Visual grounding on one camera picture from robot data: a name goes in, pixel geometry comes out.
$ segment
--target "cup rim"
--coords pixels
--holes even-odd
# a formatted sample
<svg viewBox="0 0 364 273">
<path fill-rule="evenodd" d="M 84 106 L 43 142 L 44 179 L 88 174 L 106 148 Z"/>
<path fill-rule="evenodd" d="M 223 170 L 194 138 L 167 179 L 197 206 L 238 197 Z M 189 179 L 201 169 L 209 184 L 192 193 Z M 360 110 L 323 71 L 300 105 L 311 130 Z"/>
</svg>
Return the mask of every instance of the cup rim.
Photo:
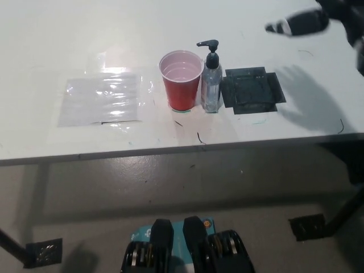
<svg viewBox="0 0 364 273">
<path fill-rule="evenodd" d="M 199 60 L 200 60 L 200 63 L 201 63 L 201 71 L 200 71 L 200 73 L 195 77 L 195 78 L 192 78 L 192 79 L 190 79 L 190 80 L 185 80 L 185 81 L 176 81 L 176 80 L 172 80 L 172 79 L 170 79 L 170 78 L 168 78 L 168 77 L 166 77 L 163 73 L 162 73 L 162 70 L 160 69 L 160 65 L 162 64 L 162 61 L 166 58 L 166 57 L 168 57 L 169 55 L 171 55 L 171 54 L 174 54 L 174 53 L 177 53 L 177 52 L 186 52 L 186 53 L 188 53 L 188 54 L 191 54 L 191 55 L 193 55 L 193 56 L 195 56 L 195 57 L 197 57 Z M 193 81 L 193 80 L 195 80 L 195 79 L 197 79 L 198 77 L 200 77 L 201 76 L 201 74 L 202 74 L 202 72 L 204 71 L 204 67 L 205 67 L 205 64 L 204 64 L 204 61 L 202 60 L 202 58 L 200 58 L 199 57 L 199 55 L 197 55 L 197 54 L 195 54 L 195 53 L 193 53 L 193 52 L 191 52 L 191 51 L 188 51 L 188 50 L 174 50 L 174 51 L 171 51 L 171 52 L 169 52 L 169 53 L 167 53 L 167 54 L 165 54 L 163 57 L 162 57 L 162 59 L 160 60 L 160 62 L 159 62 L 159 65 L 158 65 L 158 67 L 159 67 L 159 72 L 162 74 L 162 77 L 163 78 L 165 78 L 166 80 L 168 80 L 168 81 L 172 81 L 172 82 L 176 82 L 176 83 L 184 83 L 184 82 L 190 82 L 190 81 Z"/>
</svg>

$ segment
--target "red plastic cup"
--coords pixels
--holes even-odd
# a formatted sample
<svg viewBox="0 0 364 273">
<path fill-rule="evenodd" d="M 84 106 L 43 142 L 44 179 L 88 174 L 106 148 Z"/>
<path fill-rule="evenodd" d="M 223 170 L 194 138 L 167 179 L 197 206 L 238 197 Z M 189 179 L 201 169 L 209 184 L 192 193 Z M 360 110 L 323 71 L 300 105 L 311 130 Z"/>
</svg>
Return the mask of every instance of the red plastic cup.
<svg viewBox="0 0 364 273">
<path fill-rule="evenodd" d="M 169 105 L 178 111 L 194 107 L 204 62 L 196 54 L 177 50 L 165 55 L 159 69 L 166 86 Z"/>
</svg>

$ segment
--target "clear plastic bottle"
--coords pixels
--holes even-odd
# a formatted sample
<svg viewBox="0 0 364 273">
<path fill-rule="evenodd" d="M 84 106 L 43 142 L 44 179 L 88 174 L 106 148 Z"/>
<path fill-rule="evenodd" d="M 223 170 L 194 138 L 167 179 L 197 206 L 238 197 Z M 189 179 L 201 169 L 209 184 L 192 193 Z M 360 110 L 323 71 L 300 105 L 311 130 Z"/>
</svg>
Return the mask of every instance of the clear plastic bottle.
<svg viewBox="0 0 364 273">
<path fill-rule="evenodd" d="M 217 40 L 198 43 L 197 46 L 208 46 L 211 53 L 206 58 L 205 68 L 202 72 L 201 103 L 206 113 L 217 113 L 219 108 L 219 92 L 222 80 L 222 68 L 218 55 L 215 53 Z"/>
</svg>

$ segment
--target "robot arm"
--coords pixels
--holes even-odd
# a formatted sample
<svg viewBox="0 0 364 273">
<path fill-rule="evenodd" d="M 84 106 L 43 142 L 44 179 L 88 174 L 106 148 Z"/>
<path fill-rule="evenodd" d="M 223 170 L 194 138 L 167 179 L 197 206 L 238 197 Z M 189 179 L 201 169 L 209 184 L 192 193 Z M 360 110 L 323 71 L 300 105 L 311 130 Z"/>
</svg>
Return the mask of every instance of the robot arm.
<svg viewBox="0 0 364 273">
<path fill-rule="evenodd" d="M 330 20 L 340 21 L 349 44 L 357 51 L 357 69 L 364 76 L 364 0 L 317 0 L 321 8 L 268 24 L 266 31 L 303 36 L 324 31 Z"/>
</svg>

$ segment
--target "white tabletop surface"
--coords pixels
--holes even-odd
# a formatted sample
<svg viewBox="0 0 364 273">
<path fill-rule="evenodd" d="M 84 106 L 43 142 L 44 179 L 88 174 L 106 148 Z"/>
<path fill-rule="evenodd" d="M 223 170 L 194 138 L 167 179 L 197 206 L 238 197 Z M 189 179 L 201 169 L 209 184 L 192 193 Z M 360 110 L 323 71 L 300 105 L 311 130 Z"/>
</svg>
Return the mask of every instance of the white tabletop surface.
<svg viewBox="0 0 364 273">
<path fill-rule="evenodd" d="M 229 143 L 307 142 L 364 133 L 364 78 L 344 28 L 288 39 L 264 25 L 314 0 L 2 0 L 0 10 L 0 164 L 159 154 Z M 153 119 L 59 127 L 68 78 L 102 52 L 112 65 L 156 69 L 169 51 L 218 39 L 224 69 L 276 72 L 287 103 L 278 112 L 234 115 L 171 111 L 162 79 L 153 78 Z"/>
</svg>

